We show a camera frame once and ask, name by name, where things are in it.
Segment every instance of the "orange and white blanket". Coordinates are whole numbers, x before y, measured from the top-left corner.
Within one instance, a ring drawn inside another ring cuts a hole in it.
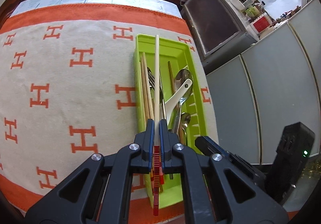
[[[92,153],[108,155],[132,143],[137,34],[190,45],[208,134],[218,142],[205,74],[184,20],[108,4],[13,16],[0,30],[0,190],[22,212]],[[129,223],[159,223],[182,213],[179,203],[154,217],[143,178],[134,176]]]

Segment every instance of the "green container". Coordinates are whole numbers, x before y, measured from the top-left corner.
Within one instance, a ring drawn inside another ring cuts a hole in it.
[[[135,72],[135,90],[136,90],[136,106],[138,131],[145,131],[144,108],[142,96],[142,75],[140,67],[140,57],[145,52],[147,66],[153,74],[155,74],[155,37],[149,35],[136,36],[136,49],[134,53],[134,72]],[[162,78],[164,100],[167,101],[172,96],[171,80],[168,69],[168,61],[171,62],[173,76],[175,77],[179,70],[186,68],[193,76],[193,92],[182,106],[182,112],[188,112],[191,115],[190,124],[187,127],[188,146],[193,148],[197,153],[201,152],[195,147],[195,139],[198,136],[206,136],[206,123],[203,111],[203,99],[198,83],[196,70],[193,63],[193,57],[189,46],[178,41],[159,39],[159,69]],[[150,176],[145,175],[145,185],[147,194],[150,198],[150,204],[153,206],[153,194],[151,189]],[[180,174],[174,174],[174,179],[170,179],[169,175],[164,175],[165,184],[163,192],[159,194],[159,208],[168,207],[183,200]]]

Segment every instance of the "metal spoon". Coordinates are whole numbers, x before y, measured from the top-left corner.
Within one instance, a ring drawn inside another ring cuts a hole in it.
[[[188,146],[186,128],[191,121],[191,115],[188,112],[183,112],[181,114],[181,125],[184,132],[185,145]]]
[[[187,79],[190,79],[193,83],[193,76],[192,76],[191,72],[187,69],[180,70],[178,72],[178,74],[176,75],[175,81],[174,81],[176,91],[182,86],[182,84]],[[177,113],[174,118],[173,129],[172,129],[172,132],[174,132],[176,134],[178,134],[178,132],[179,132],[179,124],[180,124],[180,120],[181,120],[182,105],[191,96],[192,91],[193,91],[193,85],[187,90],[187,92],[184,94],[184,96],[179,100]]]

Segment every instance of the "green plastic tray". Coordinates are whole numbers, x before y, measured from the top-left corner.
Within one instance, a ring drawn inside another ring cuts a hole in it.
[[[154,53],[155,53],[155,37],[149,35],[136,36],[136,49],[134,53],[134,69],[135,69],[135,89],[136,89],[136,106],[137,121],[139,132],[145,131],[144,109],[142,106],[142,76],[140,68],[140,57],[145,52],[147,66],[153,74],[155,74]],[[182,106],[182,112],[188,112],[191,115],[190,124],[187,127],[188,146],[193,148],[197,153],[201,153],[195,147],[195,139],[198,136],[206,136],[206,123],[203,111],[203,101],[200,86],[195,71],[193,57],[189,46],[178,41],[159,39],[159,69],[162,78],[164,99],[167,101],[172,96],[170,73],[168,69],[168,61],[171,62],[173,76],[175,77],[179,70],[187,68],[193,76],[193,92],[191,96]],[[153,194],[151,189],[150,176],[145,175],[145,185],[147,194],[150,198],[150,204],[153,206]],[[163,192],[159,194],[159,208],[168,207],[183,200],[180,175],[174,174],[174,179],[170,179],[169,175],[164,175],[165,184]]]

